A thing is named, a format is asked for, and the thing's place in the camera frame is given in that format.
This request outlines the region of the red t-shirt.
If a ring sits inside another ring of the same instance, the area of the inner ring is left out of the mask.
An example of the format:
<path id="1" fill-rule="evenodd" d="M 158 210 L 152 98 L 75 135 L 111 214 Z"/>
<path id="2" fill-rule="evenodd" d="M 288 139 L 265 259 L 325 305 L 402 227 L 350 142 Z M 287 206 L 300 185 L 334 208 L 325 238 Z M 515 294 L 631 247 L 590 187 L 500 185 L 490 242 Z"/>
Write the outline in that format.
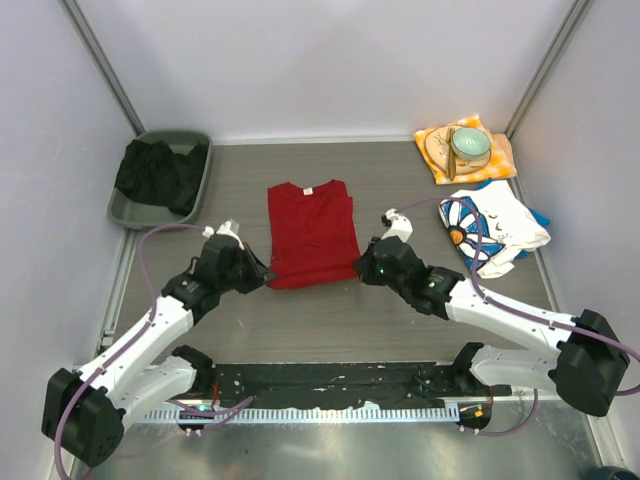
<path id="1" fill-rule="evenodd" d="M 270 288 L 301 289 L 356 277 L 354 201 L 343 181 L 307 188 L 281 183 L 267 190 L 267 205 L 275 273 Z"/>

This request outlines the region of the grey plastic bin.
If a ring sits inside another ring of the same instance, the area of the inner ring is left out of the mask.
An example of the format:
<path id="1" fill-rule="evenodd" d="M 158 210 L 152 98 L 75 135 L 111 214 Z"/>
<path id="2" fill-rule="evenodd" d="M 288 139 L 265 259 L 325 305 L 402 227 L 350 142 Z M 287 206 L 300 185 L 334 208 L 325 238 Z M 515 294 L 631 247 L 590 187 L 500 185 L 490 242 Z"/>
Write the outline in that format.
<path id="1" fill-rule="evenodd" d="M 213 164 L 213 144 L 211 137 L 198 131 L 156 130 L 146 132 L 134 140 L 146 143 L 164 141 L 174 152 L 182 154 L 187 154 L 196 145 L 205 145 L 208 148 L 208 153 L 196 202 L 192 211 L 182 216 L 169 211 L 166 207 L 145 205 L 131 201 L 114 187 L 107 208 L 110 219 L 121 226 L 135 230 L 148 230 L 170 223 L 193 222 L 202 209 L 208 177 Z"/>

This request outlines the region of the white daisy print t-shirt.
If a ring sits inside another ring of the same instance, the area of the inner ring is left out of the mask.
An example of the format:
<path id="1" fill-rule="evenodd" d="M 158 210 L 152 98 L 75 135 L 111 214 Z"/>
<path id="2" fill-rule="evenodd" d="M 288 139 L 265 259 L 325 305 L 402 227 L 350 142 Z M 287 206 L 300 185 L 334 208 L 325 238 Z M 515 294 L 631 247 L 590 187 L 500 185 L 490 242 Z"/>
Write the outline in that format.
<path id="1" fill-rule="evenodd" d="M 505 180 L 459 190 L 439 204 L 439 215 L 465 264 L 482 279 L 509 273 L 515 260 L 547 245 L 549 221 L 518 200 Z"/>

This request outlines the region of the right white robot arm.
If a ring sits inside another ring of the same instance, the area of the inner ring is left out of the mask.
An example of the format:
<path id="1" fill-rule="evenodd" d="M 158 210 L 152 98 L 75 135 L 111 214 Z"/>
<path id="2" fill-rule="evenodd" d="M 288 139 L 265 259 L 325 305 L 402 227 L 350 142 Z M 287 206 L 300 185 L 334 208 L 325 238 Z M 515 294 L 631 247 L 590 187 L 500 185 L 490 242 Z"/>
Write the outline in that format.
<path id="1" fill-rule="evenodd" d="M 584 310 L 578 316 L 542 310 L 484 288 L 464 275 L 425 264 L 396 236 L 373 238 L 355 261 L 361 282 L 385 286 L 414 310 L 487 330 L 515 344 L 474 349 L 456 365 L 451 380 L 465 395 L 511 385 L 556 393 L 571 407 L 604 417 L 629 367 L 609 322 Z"/>

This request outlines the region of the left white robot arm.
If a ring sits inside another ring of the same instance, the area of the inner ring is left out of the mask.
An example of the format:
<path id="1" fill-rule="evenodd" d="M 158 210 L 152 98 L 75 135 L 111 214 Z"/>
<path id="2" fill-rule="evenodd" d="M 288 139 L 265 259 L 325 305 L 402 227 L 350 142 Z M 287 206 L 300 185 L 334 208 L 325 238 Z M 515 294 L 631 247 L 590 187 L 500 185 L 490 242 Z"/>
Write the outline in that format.
<path id="1" fill-rule="evenodd" d="M 110 348 L 76 371 L 59 369 L 48 380 L 42 433 L 54 443 L 54 465 L 67 476 L 62 454 L 89 467 L 106 461 L 144 414 L 179 394 L 205 397 L 213 385 L 212 361 L 181 350 L 160 366 L 150 363 L 195 327 L 230 291 L 250 293 L 271 271 L 238 235 L 233 220 L 201 228 L 206 241 L 186 271 L 151 293 L 148 312 Z"/>

